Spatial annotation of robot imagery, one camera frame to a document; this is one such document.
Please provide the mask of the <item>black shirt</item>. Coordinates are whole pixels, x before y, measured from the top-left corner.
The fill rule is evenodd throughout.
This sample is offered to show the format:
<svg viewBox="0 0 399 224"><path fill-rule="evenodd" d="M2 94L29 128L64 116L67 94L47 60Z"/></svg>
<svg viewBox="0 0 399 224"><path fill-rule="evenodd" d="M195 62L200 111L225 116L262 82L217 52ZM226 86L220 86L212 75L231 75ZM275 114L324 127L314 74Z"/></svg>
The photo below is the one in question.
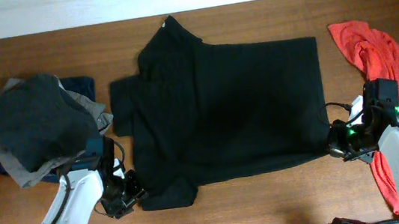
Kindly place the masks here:
<svg viewBox="0 0 399 224"><path fill-rule="evenodd" d="M133 138L145 211L192 205L198 188L326 154L314 37L206 44L168 17L110 85L117 136Z"/></svg>

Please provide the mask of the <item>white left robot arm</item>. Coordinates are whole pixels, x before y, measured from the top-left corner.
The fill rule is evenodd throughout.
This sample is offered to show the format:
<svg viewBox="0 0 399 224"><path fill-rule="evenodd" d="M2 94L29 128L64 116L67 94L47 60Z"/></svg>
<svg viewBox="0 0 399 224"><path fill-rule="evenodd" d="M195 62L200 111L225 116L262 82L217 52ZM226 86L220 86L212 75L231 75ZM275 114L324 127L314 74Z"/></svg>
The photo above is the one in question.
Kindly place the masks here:
<svg viewBox="0 0 399 224"><path fill-rule="evenodd" d="M96 206L103 216L119 220L147 196L135 171L113 157L77 158L59 170L57 195L41 224L88 224Z"/></svg>

